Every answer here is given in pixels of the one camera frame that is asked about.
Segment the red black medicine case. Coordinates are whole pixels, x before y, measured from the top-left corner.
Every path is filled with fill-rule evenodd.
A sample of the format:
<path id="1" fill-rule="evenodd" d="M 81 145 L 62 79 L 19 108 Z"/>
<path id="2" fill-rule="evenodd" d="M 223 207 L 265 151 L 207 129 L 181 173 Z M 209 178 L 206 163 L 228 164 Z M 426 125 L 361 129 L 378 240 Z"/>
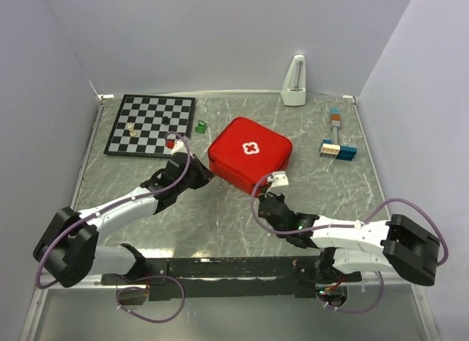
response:
<path id="1" fill-rule="evenodd" d="M 292 151 L 287 137 L 237 117 L 213 141 L 207 154 L 213 173 L 250 194 L 263 176 L 288 167 Z"/>

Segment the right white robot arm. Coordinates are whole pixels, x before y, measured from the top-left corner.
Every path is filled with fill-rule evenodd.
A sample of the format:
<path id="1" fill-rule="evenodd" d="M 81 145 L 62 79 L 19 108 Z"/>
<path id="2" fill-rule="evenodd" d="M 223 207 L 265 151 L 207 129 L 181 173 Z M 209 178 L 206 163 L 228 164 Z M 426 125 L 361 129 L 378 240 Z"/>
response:
<path id="1" fill-rule="evenodd" d="M 391 272 L 416 285 L 433 286 L 440 240 L 412 219 L 393 214 L 389 220 L 345 221 L 296 213 L 284 195 L 259 195 L 261 224 L 302 249 L 322 250 L 319 270 L 328 281 L 356 272 Z"/>

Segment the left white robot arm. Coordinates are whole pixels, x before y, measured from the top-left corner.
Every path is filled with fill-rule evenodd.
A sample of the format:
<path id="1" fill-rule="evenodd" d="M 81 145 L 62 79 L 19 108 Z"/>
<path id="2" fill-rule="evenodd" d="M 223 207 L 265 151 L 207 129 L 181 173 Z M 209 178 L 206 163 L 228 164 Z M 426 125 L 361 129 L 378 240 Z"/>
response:
<path id="1" fill-rule="evenodd" d="M 86 276 L 119 275 L 129 284 L 144 277 L 144 255 L 128 243 L 101 245 L 112 232 L 173 205 L 187 189 L 196 190 L 214 177 L 195 155 L 176 153 L 129 194 L 104 205 L 75 211 L 59 210 L 34 248 L 33 257 L 62 287 L 72 287 Z"/>

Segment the small green toy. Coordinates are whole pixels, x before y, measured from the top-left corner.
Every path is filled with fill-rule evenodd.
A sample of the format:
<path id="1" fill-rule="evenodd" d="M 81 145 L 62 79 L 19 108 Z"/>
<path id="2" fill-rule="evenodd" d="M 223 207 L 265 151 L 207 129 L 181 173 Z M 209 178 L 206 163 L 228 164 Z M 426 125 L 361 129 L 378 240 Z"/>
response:
<path id="1" fill-rule="evenodd" d="M 207 123 L 203 120 L 199 120 L 195 127 L 195 131 L 200 134 L 205 134 L 206 129 L 207 129 Z"/>

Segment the black white chessboard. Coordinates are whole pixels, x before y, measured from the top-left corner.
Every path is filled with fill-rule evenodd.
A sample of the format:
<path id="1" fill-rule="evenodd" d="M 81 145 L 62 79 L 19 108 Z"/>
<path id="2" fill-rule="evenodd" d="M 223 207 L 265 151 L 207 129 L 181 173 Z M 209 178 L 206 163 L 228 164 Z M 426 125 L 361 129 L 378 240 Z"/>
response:
<path id="1" fill-rule="evenodd" d="M 122 97 L 104 153 L 112 156 L 167 158 L 166 142 L 176 139 L 174 132 L 189 137 L 196 99 L 187 97 L 132 95 Z M 169 117 L 165 125 L 163 117 Z M 136 136 L 131 136 L 133 124 Z"/>

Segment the blue toy block stack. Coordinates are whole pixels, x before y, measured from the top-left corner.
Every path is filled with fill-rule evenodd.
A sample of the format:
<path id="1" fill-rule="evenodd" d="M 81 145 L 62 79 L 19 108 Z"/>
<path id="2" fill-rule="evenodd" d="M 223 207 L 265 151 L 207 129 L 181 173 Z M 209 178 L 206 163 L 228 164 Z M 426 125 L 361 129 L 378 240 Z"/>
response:
<path id="1" fill-rule="evenodd" d="M 342 161 L 352 161 L 357 152 L 356 147 L 334 144 L 330 139 L 323 139 L 319 148 L 319 156 Z"/>

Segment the black base bar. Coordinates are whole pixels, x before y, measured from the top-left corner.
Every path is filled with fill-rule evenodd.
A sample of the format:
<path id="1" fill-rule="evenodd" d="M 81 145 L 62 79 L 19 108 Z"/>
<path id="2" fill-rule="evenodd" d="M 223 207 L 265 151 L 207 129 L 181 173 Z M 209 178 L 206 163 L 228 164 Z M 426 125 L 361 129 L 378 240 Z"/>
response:
<path id="1" fill-rule="evenodd" d="M 142 281 L 104 274 L 101 284 L 148 287 L 150 301 L 168 301 L 181 296 L 181 287 L 186 298 L 315 298 L 317 287 L 362 280 L 361 273 L 343 274 L 330 263 L 315 256 L 148 258 Z"/>

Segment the grey orange blue toy stick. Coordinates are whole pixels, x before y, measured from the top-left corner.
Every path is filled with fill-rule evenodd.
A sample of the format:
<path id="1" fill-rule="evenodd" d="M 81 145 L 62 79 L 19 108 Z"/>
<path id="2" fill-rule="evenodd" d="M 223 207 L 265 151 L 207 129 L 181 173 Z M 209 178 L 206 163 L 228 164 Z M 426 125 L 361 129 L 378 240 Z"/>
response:
<path id="1" fill-rule="evenodd" d="M 330 128 L 333 135 L 333 143 L 339 143 L 339 129 L 341 127 L 341 115 L 338 109 L 332 109 L 330 112 Z"/>

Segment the white metronome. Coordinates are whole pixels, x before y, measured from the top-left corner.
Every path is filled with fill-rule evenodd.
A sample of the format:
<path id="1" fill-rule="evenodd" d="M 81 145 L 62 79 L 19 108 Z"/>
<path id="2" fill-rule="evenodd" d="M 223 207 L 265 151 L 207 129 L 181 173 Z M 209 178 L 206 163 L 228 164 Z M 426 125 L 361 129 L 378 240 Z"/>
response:
<path id="1" fill-rule="evenodd" d="M 289 66 L 281 90 L 285 106 L 304 106 L 306 104 L 306 71 L 304 55 L 295 55 Z"/>

